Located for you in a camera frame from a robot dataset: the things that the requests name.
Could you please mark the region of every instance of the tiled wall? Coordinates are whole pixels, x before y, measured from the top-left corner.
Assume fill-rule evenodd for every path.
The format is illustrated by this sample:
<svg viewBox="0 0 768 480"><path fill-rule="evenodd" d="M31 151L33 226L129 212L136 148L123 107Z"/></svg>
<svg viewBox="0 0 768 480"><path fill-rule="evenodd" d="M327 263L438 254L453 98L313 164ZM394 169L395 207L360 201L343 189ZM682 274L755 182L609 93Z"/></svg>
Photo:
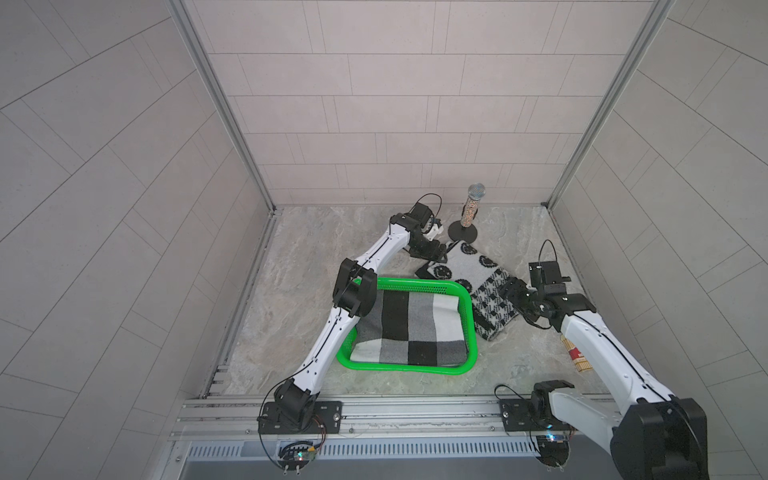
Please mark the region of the tiled wall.
<svg viewBox="0 0 768 480"><path fill-rule="evenodd" d="M678 0L554 218L609 326L768 478L768 3Z"/></svg>
<svg viewBox="0 0 768 480"><path fill-rule="evenodd" d="M650 2L187 7L278 204L538 203Z"/></svg>
<svg viewBox="0 0 768 480"><path fill-rule="evenodd" d="M0 2L0 470L140 478L266 207L163 0Z"/></svg>

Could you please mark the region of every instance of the green plastic basket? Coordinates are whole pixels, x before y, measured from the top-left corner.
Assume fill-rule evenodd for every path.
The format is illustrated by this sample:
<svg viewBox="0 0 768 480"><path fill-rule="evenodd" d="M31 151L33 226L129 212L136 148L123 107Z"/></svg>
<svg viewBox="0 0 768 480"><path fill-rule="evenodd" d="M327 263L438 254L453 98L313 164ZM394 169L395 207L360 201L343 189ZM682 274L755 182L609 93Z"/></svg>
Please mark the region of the green plastic basket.
<svg viewBox="0 0 768 480"><path fill-rule="evenodd" d="M410 278L379 278L377 287L379 290L400 290L403 292L442 293L458 297L458 313L462 318L464 339L467 342L467 361L458 366L421 366L421 365L396 365L393 363L368 363L353 362L349 359L352 354L352 345L357 338L357 327L352 328L344 339L336 358L339 363L352 370L377 370L400 372L439 373L442 375L461 375L467 373L478 359L478 344L475 337L475 318L472 316L472 299L469 292L463 286L449 280L421 280Z"/></svg>

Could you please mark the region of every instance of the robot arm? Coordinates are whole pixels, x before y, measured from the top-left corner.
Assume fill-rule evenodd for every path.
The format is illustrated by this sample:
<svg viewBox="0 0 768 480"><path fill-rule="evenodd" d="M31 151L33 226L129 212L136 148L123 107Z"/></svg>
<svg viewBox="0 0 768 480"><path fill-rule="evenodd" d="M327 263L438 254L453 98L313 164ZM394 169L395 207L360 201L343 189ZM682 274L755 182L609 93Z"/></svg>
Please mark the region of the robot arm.
<svg viewBox="0 0 768 480"><path fill-rule="evenodd" d="M422 230L427 226L430 231L425 236ZM301 369L275 391L280 412L297 429L303 430L309 424L323 379L342 342L360 317L373 308L379 270L405 247L409 247L411 257L443 258L445 245L430 235L437 228L439 220L426 205L417 202L408 213L392 216L387 231L363 255L341 263L333 289L333 308L323 331Z"/></svg>
<svg viewBox="0 0 768 480"><path fill-rule="evenodd" d="M707 417L692 399L678 399L613 335L580 293L569 294L556 261L528 265L529 290L520 279L500 289L529 322L539 316L573 342L616 401L619 412L579 395L564 380L537 383L531 413L538 422L572 425L611 454L622 478L709 478Z"/></svg>

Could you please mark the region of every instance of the fabric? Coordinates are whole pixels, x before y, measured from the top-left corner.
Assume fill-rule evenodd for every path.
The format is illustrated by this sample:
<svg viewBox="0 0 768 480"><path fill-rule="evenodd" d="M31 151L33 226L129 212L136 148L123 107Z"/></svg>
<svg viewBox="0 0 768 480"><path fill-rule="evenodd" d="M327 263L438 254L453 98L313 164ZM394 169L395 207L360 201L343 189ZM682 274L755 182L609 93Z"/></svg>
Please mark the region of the fabric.
<svg viewBox="0 0 768 480"><path fill-rule="evenodd" d="M458 297L379 290L357 323L353 362L457 366L467 361Z"/></svg>
<svg viewBox="0 0 768 480"><path fill-rule="evenodd" d="M453 280L466 288L472 298L475 330L482 338L493 340L518 315L512 304L498 294L498 288L511 275L464 241L452 244L447 256L446 263L429 262L416 271L416 276Z"/></svg>
<svg viewBox="0 0 768 480"><path fill-rule="evenodd" d="M560 335L560 340L563 342L563 345L565 345L565 349L568 351L568 355L571 356L571 360L574 362L574 366L576 366L576 370L579 372L583 372L585 370L592 370L592 364L589 363L589 360L587 360L584 357L584 354L578 351L578 348L576 348L576 345L569 339L565 338L565 335Z"/></svg>

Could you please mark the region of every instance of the gray towel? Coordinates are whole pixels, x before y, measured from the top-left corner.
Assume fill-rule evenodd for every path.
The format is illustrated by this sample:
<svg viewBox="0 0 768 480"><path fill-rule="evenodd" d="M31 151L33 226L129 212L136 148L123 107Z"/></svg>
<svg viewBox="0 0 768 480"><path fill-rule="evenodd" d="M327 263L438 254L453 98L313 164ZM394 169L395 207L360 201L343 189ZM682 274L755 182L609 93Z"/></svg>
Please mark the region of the gray towel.
<svg viewBox="0 0 768 480"><path fill-rule="evenodd" d="M458 297L379 290L357 323L353 362L457 366L467 361Z"/></svg>

